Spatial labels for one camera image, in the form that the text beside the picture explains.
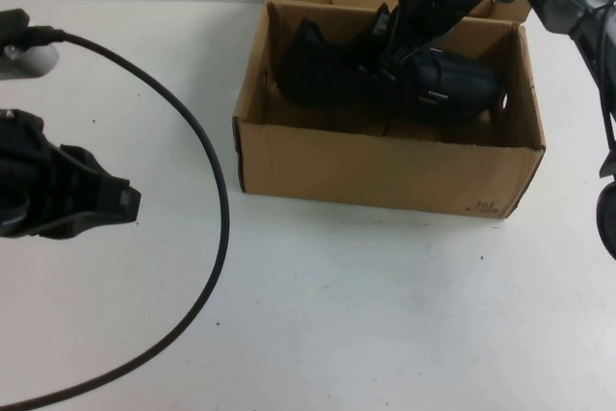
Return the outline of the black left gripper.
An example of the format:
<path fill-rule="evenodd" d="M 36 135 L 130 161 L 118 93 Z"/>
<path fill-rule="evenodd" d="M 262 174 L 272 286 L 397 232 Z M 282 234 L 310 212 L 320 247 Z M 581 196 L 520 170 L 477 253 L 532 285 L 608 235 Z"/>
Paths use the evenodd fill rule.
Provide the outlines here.
<path fill-rule="evenodd" d="M 141 193 L 83 147 L 60 146 L 74 184 L 65 192 L 59 149 L 43 128 L 38 116 L 1 112 L 1 236 L 72 239 L 93 228 L 135 222 Z"/>

